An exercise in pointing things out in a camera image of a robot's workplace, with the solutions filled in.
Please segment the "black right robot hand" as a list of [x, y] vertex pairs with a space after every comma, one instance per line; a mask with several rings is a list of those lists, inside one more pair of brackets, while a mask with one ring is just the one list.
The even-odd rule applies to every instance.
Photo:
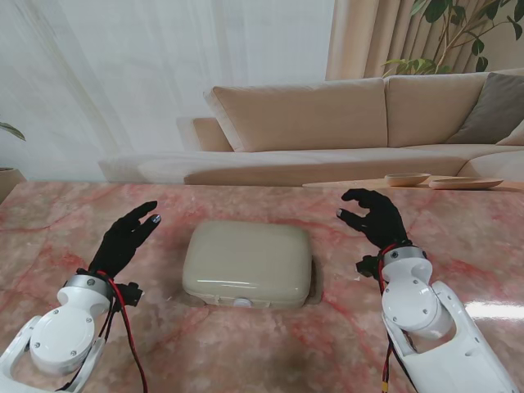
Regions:
[[361, 208], [368, 209], [365, 216], [359, 216], [345, 209], [337, 211], [337, 217], [347, 226], [365, 237], [380, 250], [392, 246], [411, 246], [400, 212], [385, 195], [364, 188], [345, 192], [343, 201], [357, 201]]

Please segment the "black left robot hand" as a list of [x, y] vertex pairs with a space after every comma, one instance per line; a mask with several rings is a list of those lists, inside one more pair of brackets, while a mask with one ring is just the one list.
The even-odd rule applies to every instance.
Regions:
[[161, 216], [158, 214], [141, 221], [157, 205], [157, 201], [148, 201], [115, 221], [104, 234], [102, 243], [88, 266], [88, 271], [103, 272], [110, 278], [114, 278], [122, 271], [134, 257], [137, 249], [160, 224]]

